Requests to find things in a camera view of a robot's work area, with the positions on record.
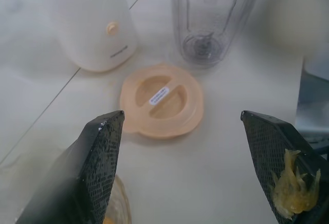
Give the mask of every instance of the white sticker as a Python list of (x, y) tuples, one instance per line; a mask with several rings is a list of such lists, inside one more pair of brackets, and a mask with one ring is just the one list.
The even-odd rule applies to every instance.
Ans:
[(151, 105), (156, 105), (158, 104), (166, 95), (169, 93), (169, 88), (164, 87), (161, 90), (158, 91), (157, 94), (155, 94), (149, 101)]

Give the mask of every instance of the textured black pad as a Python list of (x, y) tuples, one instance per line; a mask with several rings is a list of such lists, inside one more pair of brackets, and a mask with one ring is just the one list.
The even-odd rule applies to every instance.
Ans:
[[(278, 223), (329, 223), (329, 162), (317, 155), (298, 131), (287, 122), (250, 111), (242, 112), (241, 120), (245, 126), (256, 175)], [(295, 163), (301, 173), (315, 176), (316, 171), (321, 169), (318, 204), (309, 212), (295, 215), (292, 221), (283, 218), (275, 210), (269, 188), (269, 185), (274, 185), (271, 170), (278, 176), (284, 170), (285, 149), (301, 151)], [(312, 176), (306, 179), (308, 185), (312, 181)]]
[(54, 163), (17, 224), (102, 224), (115, 178), (124, 113), (86, 124)]

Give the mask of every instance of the blender jar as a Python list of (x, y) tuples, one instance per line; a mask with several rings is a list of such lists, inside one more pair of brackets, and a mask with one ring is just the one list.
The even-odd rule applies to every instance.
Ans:
[(183, 58), (202, 67), (221, 61), (255, 0), (172, 0), (175, 42)]

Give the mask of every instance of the yellow food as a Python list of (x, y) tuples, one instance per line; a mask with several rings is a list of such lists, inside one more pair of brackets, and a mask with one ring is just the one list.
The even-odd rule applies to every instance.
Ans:
[(110, 218), (105, 217), (103, 224), (114, 224), (114, 222)]
[(316, 173), (315, 180), (309, 190), (303, 177), (300, 175), (298, 167), (294, 173), (295, 160), (300, 151), (285, 150), (284, 163), (285, 169), (278, 177), (272, 172), (275, 188), (271, 186), (273, 203), (281, 216), (292, 219), (294, 214), (300, 214), (303, 211), (310, 211), (317, 203), (319, 198), (320, 169)]

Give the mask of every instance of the plastic lid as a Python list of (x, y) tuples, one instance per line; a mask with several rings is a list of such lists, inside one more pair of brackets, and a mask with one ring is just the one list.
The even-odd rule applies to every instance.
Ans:
[(166, 139), (189, 133), (204, 113), (203, 93), (185, 70), (165, 64), (136, 71), (123, 83), (123, 131)]

